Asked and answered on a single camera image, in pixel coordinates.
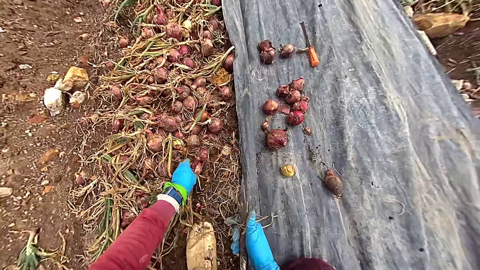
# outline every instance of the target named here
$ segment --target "green wristband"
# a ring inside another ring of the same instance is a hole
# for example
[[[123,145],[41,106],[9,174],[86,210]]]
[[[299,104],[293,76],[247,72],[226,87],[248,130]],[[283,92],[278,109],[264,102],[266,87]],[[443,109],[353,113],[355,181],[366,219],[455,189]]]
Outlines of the green wristband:
[[[173,187],[176,191],[178,191],[180,193],[180,195],[183,199],[182,206],[187,205],[187,197],[188,197],[187,189],[184,188],[183,186],[179,185],[179,184],[175,184],[175,183],[172,183],[172,182],[166,182],[165,185],[163,186],[163,190],[165,190],[169,186]]]

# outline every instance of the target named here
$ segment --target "white cuff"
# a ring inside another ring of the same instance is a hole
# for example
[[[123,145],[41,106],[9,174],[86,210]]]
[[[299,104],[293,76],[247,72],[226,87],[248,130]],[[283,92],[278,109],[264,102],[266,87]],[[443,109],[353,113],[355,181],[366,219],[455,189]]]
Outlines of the white cuff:
[[[173,206],[173,208],[175,208],[175,212],[180,212],[180,205],[179,203],[177,202],[177,200],[175,200],[172,196],[170,195],[167,195],[167,194],[158,194],[157,197],[156,197],[156,200],[157,201],[166,201],[168,202],[169,204],[171,204]]]

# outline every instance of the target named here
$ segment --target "orange knife handle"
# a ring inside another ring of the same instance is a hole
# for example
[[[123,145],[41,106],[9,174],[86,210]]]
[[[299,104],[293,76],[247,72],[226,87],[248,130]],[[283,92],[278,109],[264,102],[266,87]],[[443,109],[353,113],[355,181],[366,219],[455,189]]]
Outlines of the orange knife handle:
[[[320,60],[318,60],[317,53],[315,52],[315,47],[308,48],[308,54],[310,55],[310,65],[312,67],[315,67],[318,64],[320,64]]]

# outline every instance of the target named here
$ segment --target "dirt ground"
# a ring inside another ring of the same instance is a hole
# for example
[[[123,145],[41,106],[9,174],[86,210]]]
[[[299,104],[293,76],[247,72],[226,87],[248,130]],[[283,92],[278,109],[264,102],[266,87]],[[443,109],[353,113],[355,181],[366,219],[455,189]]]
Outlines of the dirt ground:
[[[66,266],[84,269],[88,241],[68,202],[81,167],[80,149],[95,149],[77,135],[76,120],[88,112],[67,106],[51,118],[41,99],[53,85],[47,81],[50,72],[64,75],[73,65],[87,68],[96,85],[102,70],[85,59],[98,49],[93,39],[104,12],[95,0],[0,0],[0,186],[13,188],[12,196],[0,198],[0,269],[13,269],[28,238],[20,232],[35,228],[40,228],[39,246],[47,249],[61,245],[61,232],[70,259]],[[76,17],[82,21],[75,22]],[[80,38],[85,33],[90,37]],[[480,66],[480,21],[433,43],[452,79],[479,84],[467,69]],[[42,164],[39,158],[49,149],[58,152]],[[44,266],[53,268],[49,262]]]

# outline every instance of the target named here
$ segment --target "rock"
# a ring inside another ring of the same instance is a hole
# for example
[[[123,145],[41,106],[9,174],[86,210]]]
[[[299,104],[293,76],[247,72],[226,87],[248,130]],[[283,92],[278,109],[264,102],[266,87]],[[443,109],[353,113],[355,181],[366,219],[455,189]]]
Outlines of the rock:
[[[75,66],[70,67],[62,83],[64,85],[60,89],[63,91],[70,91],[74,87],[85,86],[88,83],[87,70]]]
[[[70,97],[70,104],[75,107],[79,108],[81,104],[83,104],[87,100],[87,94],[81,91],[75,91],[75,93]]]
[[[55,148],[49,149],[47,152],[43,154],[41,158],[38,159],[38,163],[45,164],[49,162],[58,154],[58,152],[59,152],[58,149],[55,149]]]
[[[445,37],[465,27],[470,19],[467,15],[454,13],[429,13],[413,18],[419,30],[425,31],[429,38]]]
[[[0,186],[0,198],[8,197],[8,196],[12,195],[12,193],[13,193],[13,188],[6,187],[6,186]]]
[[[61,85],[62,81],[60,79],[54,87],[46,89],[43,94],[43,104],[45,104],[52,116],[59,114],[63,110],[63,106],[65,106],[62,91],[59,89]]]

